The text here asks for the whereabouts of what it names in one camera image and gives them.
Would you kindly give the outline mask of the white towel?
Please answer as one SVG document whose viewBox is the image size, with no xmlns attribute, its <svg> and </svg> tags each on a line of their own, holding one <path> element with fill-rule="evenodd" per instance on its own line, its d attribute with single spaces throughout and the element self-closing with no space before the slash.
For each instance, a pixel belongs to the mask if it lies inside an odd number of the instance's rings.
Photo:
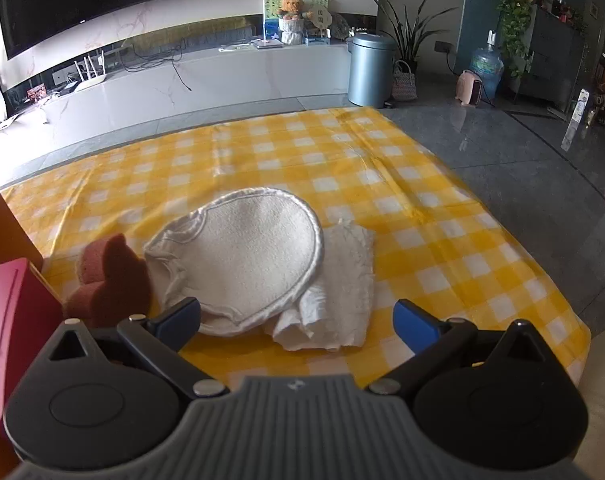
<svg viewBox="0 0 605 480">
<path fill-rule="evenodd" d="M 374 238 L 373 231 L 353 222 L 325 229 L 318 274 L 264 331 L 287 351 L 362 346 L 374 301 Z"/>
</svg>

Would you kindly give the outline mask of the round cream bath mitt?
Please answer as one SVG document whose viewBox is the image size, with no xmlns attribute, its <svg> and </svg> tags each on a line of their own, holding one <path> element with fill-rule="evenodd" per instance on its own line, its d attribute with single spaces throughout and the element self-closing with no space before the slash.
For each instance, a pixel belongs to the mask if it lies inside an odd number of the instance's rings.
<svg viewBox="0 0 605 480">
<path fill-rule="evenodd" d="M 201 333 L 234 337 L 294 307 L 320 269 L 316 213 L 278 188 L 243 188 L 173 220 L 145 244 L 160 306 L 200 305 Z"/>
</svg>

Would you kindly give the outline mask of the brown bear shaped sponge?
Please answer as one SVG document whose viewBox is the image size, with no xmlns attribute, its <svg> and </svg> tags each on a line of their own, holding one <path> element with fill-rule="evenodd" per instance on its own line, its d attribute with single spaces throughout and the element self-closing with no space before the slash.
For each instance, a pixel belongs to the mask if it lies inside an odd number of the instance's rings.
<svg viewBox="0 0 605 480">
<path fill-rule="evenodd" d="M 153 290 L 146 263 L 122 233 L 86 245 L 77 260 L 77 278 L 79 286 L 64 304 L 65 318 L 105 328 L 150 312 Z"/>
</svg>

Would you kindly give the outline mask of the yellow checkered tablecloth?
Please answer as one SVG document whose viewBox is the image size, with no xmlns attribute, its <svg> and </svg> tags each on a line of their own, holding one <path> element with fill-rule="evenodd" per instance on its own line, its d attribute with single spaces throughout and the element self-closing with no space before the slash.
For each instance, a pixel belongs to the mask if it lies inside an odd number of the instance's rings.
<svg viewBox="0 0 605 480">
<path fill-rule="evenodd" d="M 239 188 L 292 192 L 323 224 L 375 235 L 375 301 L 360 348 L 288 352 L 264 333 L 203 337 L 184 356 L 235 386 L 247 375 L 350 374 L 359 385 L 411 356 L 391 327 L 407 298 L 483 330 L 531 321 L 570 378 L 583 374 L 589 328 L 535 259 L 419 142 L 371 108 L 332 108 L 224 122 L 72 162 L 4 188 L 3 197 L 66 296 L 76 255 L 121 232 L 142 247 L 166 223 Z"/>
</svg>

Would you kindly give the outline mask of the red box lid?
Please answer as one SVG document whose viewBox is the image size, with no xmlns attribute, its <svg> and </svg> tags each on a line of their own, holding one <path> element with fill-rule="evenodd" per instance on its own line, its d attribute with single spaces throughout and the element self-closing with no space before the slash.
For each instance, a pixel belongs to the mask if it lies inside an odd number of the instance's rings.
<svg viewBox="0 0 605 480">
<path fill-rule="evenodd" d="M 8 398 L 62 321 L 62 303 L 28 259 L 0 264 L 0 479 L 18 463 L 3 429 Z"/>
</svg>

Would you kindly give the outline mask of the orange cardboard box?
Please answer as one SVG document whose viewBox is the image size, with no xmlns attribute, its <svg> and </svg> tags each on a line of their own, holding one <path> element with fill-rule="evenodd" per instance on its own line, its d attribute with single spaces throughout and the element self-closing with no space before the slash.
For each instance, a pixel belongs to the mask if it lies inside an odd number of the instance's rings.
<svg viewBox="0 0 605 480">
<path fill-rule="evenodd" d="M 0 194 L 0 264 L 27 258 L 39 271 L 43 257 Z"/>
</svg>

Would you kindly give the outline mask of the white tv console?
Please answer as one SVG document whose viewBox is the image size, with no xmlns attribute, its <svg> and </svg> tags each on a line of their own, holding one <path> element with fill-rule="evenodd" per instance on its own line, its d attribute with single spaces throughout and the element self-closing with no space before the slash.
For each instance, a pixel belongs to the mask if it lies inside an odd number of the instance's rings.
<svg viewBox="0 0 605 480">
<path fill-rule="evenodd" d="M 0 129 L 0 188 L 111 146 L 191 126 L 346 102 L 345 44 L 184 55 L 33 105 Z"/>
</svg>

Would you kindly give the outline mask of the woven basket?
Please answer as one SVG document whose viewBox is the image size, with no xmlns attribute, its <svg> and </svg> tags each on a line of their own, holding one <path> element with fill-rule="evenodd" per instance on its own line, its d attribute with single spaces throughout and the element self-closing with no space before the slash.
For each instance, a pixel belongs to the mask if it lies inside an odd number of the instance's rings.
<svg viewBox="0 0 605 480">
<path fill-rule="evenodd" d="M 403 60 L 394 63 L 391 97 L 397 102 L 411 102 L 417 99 L 415 75 L 409 64 Z"/>
</svg>

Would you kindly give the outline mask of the white wifi router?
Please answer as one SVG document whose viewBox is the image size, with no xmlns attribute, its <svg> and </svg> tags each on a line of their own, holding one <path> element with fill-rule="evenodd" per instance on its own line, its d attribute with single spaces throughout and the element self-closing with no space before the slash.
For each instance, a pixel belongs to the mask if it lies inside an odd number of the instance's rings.
<svg viewBox="0 0 605 480">
<path fill-rule="evenodd" d="M 76 91 L 86 90 L 101 84 L 106 79 L 105 52 L 101 50 L 92 58 L 85 55 L 81 62 L 75 62 L 76 70 L 80 78 L 79 84 L 75 86 Z"/>
</svg>

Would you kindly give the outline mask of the water dispenser bottle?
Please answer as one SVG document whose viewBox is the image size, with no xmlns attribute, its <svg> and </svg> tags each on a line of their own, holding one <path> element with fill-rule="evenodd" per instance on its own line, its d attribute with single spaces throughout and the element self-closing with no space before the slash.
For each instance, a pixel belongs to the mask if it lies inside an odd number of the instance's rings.
<svg viewBox="0 0 605 480">
<path fill-rule="evenodd" d="M 504 71 L 502 58 L 496 50 L 496 39 L 497 33 L 489 30 L 485 47 L 476 49 L 470 62 L 470 70 L 481 78 L 486 99 L 491 102 L 495 100 Z"/>
</svg>

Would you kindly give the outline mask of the grey metal trash bin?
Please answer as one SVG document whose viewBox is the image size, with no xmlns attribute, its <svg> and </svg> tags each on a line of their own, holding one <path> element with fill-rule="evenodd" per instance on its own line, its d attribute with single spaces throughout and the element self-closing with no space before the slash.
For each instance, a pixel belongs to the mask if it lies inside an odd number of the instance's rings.
<svg viewBox="0 0 605 480">
<path fill-rule="evenodd" d="M 358 106 L 383 108 L 391 97 L 395 41 L 360 32 L 349 41 L 351 54 L 348 100 Z"/>
</svg>

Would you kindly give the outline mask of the tall leafy floor plant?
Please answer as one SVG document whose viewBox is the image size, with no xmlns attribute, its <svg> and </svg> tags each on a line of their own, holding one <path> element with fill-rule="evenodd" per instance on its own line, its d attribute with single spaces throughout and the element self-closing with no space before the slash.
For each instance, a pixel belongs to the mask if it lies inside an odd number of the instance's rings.
<svg viewBox="0 0 605 480">
<path fill-rule="evenodd" d="M 429 0 L 422 0 L 417 6 L 414 18 L 410 18 L 405 4 L 403 5 L 403 14 L 399 14 L 391 0 L 372 1 L 375 3 L 377 10 L 383 14 L 386 22 L 391 25 L 391 32 L 384 32 L 384 35 L 394 40 L 399 60 L 407 63 L 412 73 L 417 71 L 423 42 L 447 32 L 445 28 L 432 28 L 432 21 L 457 10 L 456 6 L 449 6 L 449 8 L 434 14 L 425 14 L 424 9 Z"/>
</svg>

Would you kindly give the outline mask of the teddy bear bouquet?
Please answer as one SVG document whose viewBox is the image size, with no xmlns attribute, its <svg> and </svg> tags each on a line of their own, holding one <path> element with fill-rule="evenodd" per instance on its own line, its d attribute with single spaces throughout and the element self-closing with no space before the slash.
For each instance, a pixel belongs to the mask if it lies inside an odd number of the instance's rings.
<svg viewBox="0 0 605 480">
<path fill-rule="evenodd" d="M 305 10 L 303 0 L 280 0 L 278 9 L 278 30 L 281 41 L 286 46 L 298 46 L 303 42 L 305 21 L 312 13 Z"/>
</svg>

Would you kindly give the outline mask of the hanging ivy plant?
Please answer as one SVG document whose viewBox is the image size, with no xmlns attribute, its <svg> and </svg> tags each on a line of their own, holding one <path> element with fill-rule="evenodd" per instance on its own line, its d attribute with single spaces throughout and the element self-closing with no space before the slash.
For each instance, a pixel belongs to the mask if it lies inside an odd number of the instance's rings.
<svg viewBox="0 0 605 480">
<path fill-rule="evenodd" d="M 517 79 L 523 75 L 523 65 L 528 58 L 525 32 L 531 27 L 534 8 L 541 0 L 499 0 L 497 10 L 498 47 L 509 76 Z"/>
</svg>

